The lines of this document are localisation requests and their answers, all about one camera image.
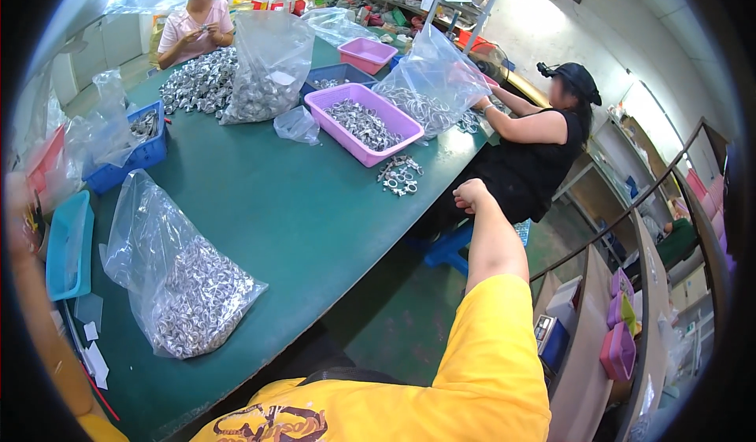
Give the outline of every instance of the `plastic stool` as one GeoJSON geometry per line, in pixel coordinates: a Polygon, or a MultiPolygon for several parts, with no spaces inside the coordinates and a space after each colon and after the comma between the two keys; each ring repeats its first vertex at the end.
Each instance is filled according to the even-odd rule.
{"type": "MultiPolygon", "coordinates": [[[[530,223],[531,221],[528,219],[525,222],[514,225],[517,235],[523,241],[523,247],[528,245],[530,223]]],[[[438,240],[433,242],[423,260],[431,268],[438,267],[442,263],[448,263],[466,277],[468,272],[467,260],[460,256],[459,251],[461,248],[466,247],[472,239],[473,222],[468,220],[465,224],[449,233],[441,235],[438,240]]]]}

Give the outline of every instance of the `digital scale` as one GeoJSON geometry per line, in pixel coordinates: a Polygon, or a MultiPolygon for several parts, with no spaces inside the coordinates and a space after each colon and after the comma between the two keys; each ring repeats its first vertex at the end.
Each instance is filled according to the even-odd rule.
{"type": "Polygon", "coordinates": [[[533,328],[538,357],[541,359],[543,372],[549,380],[554,379],[562,367],[569,344],[567,329],[556,317],[542,314],[533,328]]]}

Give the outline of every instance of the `hair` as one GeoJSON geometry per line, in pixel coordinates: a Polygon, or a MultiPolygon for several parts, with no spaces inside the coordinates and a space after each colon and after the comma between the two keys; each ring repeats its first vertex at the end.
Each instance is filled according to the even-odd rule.
{"type": "Polygon", "coordinates": [[[578,116],[580,126],[583,128],[583,134],[581,140],[583,145],[588,142],[588,136],[591,134],[591,126],[593,125],[593,108],[591,107],[591,101],[583,94],[572,82],[563,75],[556,75],[562,81],[562,96],[565,94],[571,94],[577,98],[578,102],[568,109],[567,111],[578,116]]]}

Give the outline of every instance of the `printed graphic on shirt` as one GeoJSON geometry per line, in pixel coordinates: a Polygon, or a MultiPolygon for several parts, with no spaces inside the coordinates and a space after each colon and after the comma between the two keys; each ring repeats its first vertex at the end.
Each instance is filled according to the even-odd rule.
{"type": "Polygon", "coordinates": [[[230,412],[215,421],[219,442],[315,442],[328,430],[326,412],[291,406],[270,406],[266,412],[255,404],[230,412]]]}

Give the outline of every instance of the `green table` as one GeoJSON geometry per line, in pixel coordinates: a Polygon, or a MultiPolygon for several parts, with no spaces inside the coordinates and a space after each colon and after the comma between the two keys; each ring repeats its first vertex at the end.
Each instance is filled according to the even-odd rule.
{"type": "MultiPolygon", "coordinates": [[[[316,39],[312,66],[338,62],[335,48],[316,39]]],[[[129,100],[154,102],[167,77],[140,83],[129,100]]],[[[97,245],[107,243],[120,189],[102,195],[91,277],[104,299],[98,346],[110,368],[104,395],[131,440],[170,435],[272,361],[383,257],[486,140],[453,129],[409,146],[404,153],[425,174],[416,194],[399,198],[376,182],[385,163],[365,168],[323,131],[322,145],[309,146],[280,139],[272,121],[219,126],[213,115],[181,110],[170,118],[168,158],[148,173],[218,250],[270,287],[218,350],[156,357],[127,291],[102,270],[97,245]]]]}

